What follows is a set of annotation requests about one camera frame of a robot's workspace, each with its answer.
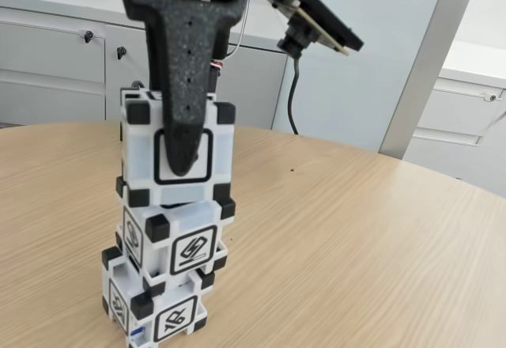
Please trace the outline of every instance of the round table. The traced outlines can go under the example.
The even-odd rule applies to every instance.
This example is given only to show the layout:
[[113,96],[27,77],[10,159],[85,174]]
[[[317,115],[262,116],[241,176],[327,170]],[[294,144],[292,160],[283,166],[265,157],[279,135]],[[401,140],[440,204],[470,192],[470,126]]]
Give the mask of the round table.
[[[0,130],[8,347],[124,347],[101,305],[117,123]],[[227,267],[167,348],[506,346],[506,201],[349,146],[238,128]]]

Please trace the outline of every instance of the cube tower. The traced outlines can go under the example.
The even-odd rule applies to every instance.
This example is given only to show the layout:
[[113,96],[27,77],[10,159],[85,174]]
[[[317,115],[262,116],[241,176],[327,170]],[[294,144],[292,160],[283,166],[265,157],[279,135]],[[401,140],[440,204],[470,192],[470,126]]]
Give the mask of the cube tower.
[[206,325],[202,295],[226,264],[221,235],[234,221],[230,198],[236,109],[206,100],[198,156],[185,177],[167,161],[161,94],[121,91],[122,217],[116,246],[102,252],[102,304],[126,348],[157,348]]

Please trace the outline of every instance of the gray door frame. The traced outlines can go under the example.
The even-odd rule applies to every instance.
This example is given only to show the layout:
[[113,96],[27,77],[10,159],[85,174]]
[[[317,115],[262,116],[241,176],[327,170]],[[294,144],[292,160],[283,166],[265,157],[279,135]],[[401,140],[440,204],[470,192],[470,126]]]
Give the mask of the gray door frame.
[[410,76],[390,121],[381,154],[401,160],[429,100],[469,0],[438,0]]

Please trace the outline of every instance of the black cable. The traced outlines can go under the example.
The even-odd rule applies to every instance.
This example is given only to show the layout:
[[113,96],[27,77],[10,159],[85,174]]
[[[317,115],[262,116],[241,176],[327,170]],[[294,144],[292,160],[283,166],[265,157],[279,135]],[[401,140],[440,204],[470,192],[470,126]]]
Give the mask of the black cable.
[[293,68],[295,69],[295,76],[293,77],[292,88],[290,89],[290,95],[288,96],[288,119],[290,120],[290,125],[292,126],[292,130],[294,134],[299,134],[295,123],[293,122],[292,115],[292,102],[293,95],[295,94],[295,89],[297,87],[297,82],[299,81],[300,71],[299,71],[299,59],[293,60]]

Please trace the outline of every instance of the drawer handle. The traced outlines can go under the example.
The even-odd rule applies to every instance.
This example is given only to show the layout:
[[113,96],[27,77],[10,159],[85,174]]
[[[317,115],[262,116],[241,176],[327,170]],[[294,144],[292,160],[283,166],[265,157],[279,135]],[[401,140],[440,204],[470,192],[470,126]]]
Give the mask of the drawer handle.
[[497,96],[495,96],[495,95],[490,95],[489,93],[484,93],[484,94],[483,94],[483,99],[484,99],[485,101],[492,102],[492,101],[496,101],[496,100],[497,100]]
[[134,83],[132,83],[132,85],[130,87],[132,89],[144,89],[145,88],[141,81],[134,81]]
[[120,61],[125,55],[127,55],[127,50],[124,46],[118,47],[118,60]]
[[86,33],[85,33],[85,42],[87,44],[90,43],[90,41],[95,38],[95,35],[93,34],[93,32],[91,30],[88,30]]

